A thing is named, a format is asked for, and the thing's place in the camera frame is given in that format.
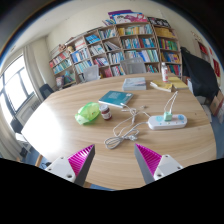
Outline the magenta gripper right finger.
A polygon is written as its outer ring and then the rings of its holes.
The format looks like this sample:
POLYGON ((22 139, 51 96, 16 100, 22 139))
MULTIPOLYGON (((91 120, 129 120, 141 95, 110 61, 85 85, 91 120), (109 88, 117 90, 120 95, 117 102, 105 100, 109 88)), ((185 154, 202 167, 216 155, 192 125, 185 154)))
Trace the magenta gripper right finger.
POLYGON ((150 184, 183 168, 170 155, 160 155, 140 144, 134 146, 134 154, 145 184, 150 184))

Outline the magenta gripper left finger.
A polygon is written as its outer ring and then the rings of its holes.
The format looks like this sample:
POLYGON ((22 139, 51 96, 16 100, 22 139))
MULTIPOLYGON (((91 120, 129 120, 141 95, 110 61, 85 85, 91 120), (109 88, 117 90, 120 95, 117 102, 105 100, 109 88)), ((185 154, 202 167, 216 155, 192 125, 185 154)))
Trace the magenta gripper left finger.
POLYGON ((94 156, 95 145, 92 144, 69 157, 60 156, 46 171, 83 187, 94 156))

